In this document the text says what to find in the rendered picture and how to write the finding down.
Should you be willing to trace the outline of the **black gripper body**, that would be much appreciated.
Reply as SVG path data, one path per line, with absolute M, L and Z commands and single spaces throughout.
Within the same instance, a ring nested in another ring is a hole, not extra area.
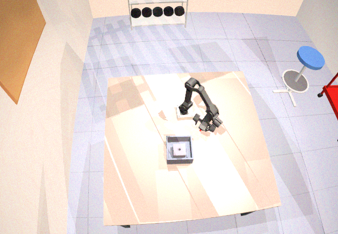
M 200 118 L 200 115 L 199 114 L 197 114 L 196 113 L 196 115 L 194 116 L 194 118 L 193 118 L 193 120 L 195 121 L 195 122 L 197 122 L 197 121 L 202 121 L 202 120 L 204 120 L 206 123 L 208 123 L 208 126 L 209 126 L 209 131 L 211 131 L 212 133 L 215 131 L 215 129 L 217 128 L 214 124 L 209 124 L 209 122 L 210 121 L 207 121 L 206 119 L 205 119 L 205 117 L 203 117 L 203 119 L 201 119 Z

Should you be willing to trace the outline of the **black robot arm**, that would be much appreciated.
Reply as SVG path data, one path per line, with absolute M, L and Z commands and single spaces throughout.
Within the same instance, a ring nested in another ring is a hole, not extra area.
M 198 85 L 198 89 L 194 88 L 196 84 Z M 200 95 L 201 99 L 206 105 L 205 112 L 207 114 L 205 115 L 205 119 L 207 121 L 212 120 L 212 123 L 218 128 L 222 124 L 222 121 L 218 118 L 219 115 L 218 107 L 212 103 L 211 99 L 209 98 L 209 96 L 205 91 L 205 88 L 200 84 L 198 80 L 192 77 L 184 85 L 186 88 L 186 93 L 184 102 L 179 106 L 180 114 L 181 115 L 189 114 L 188 109 L 193 106 L 193 102 L 191 101 L 192 93 L 193 91 L 195 91 Z M 202 120 L 199 129 L 201 129 L 202 131 L 207 131 L 208 123 Z

